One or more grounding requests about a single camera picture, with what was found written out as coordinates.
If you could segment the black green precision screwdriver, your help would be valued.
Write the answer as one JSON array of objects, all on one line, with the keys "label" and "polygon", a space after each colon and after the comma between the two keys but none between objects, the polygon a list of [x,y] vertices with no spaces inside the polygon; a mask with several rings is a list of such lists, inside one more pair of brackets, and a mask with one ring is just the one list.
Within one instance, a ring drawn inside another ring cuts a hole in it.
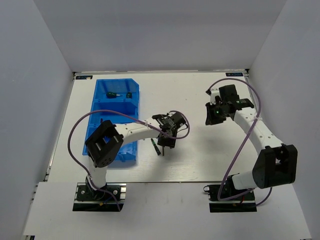
[{"label": "black green precision screwdriver", "polygon": [[150,140],[151,140],[151,143],[152,143],[157,155],[160,156],[162,153],[161,153],[160,149],[158,148],[157,144],[155,143],[154,139],[151,138]]}]

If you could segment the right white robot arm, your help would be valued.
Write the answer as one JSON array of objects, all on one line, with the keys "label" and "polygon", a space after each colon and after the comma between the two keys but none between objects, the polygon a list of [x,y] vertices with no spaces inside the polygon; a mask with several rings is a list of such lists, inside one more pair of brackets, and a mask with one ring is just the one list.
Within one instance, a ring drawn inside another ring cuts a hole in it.
[{"label": "right white robot arm", "polygon": [[246,134],[257,160],[252,170],[223,177],[217,199],[236,200],[256,188],[266,189],[292,184],[296,180],[298,150],[292,144],[284,144],[259,118],[254,104],[248,98],[240,98],[235,85],[211,88],[206,91],[210,101],[205,105],[205,124],[217,125],[232,119]]}]

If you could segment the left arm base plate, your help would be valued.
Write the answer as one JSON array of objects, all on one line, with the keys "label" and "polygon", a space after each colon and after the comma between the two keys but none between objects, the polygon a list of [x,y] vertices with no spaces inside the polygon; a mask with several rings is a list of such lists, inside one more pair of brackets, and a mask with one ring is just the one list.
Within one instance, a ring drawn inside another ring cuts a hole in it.
[{"label": "left arm base plate", "polygon": [[106,192],[91,190],[85,183],[78,183],[73,201],[73,212],[119,212],[122,210],[126,198],[126,183],[109,183]]}]

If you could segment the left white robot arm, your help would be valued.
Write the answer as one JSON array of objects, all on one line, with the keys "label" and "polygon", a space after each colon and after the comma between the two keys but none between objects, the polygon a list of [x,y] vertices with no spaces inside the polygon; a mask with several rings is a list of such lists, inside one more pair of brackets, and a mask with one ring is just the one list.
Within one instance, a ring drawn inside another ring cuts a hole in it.
[{"label": "left white robot arm", "polygon": [[105,196],[107,166],[116,159],[124,145],[157,138],[158,145],[172,149],[179,139],[178,131],[183,126],[190,128],[189,121],[179,111],[156,114],[146,120],[136,119],[130,123],[113,124],[110,120],[103,121],[85,141],[92,161],[87,175],[90,196],[96,200]]}]

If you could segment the green stubby screwdriver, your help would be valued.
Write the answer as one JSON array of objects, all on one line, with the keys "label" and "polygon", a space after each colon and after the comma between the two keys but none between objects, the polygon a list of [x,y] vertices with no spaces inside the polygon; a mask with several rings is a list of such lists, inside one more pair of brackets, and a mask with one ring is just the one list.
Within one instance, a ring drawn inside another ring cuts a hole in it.
[{"label": "green stubby screwdriver", "polygon": [[122,96],[121,94],[118,94],[118,93],[116,93],[116,92],[108,91],[108,92],[106,93],[106,97],[107,97],[108,99],[113,99],[113,98],[117,98],[117,97],[121,97],[121,96]]}]

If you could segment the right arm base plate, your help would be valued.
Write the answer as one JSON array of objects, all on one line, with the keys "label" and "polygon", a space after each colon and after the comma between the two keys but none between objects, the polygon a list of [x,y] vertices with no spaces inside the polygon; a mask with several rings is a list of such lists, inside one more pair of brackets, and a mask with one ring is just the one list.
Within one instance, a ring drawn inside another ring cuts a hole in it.
[{"label": "right arm base plate", "polygon": [[254,213],[257,212],[255,195],[251,191],[227,201],[218,200],[220,184],[209,184],[203,187],[208,195],[210,213]]}]

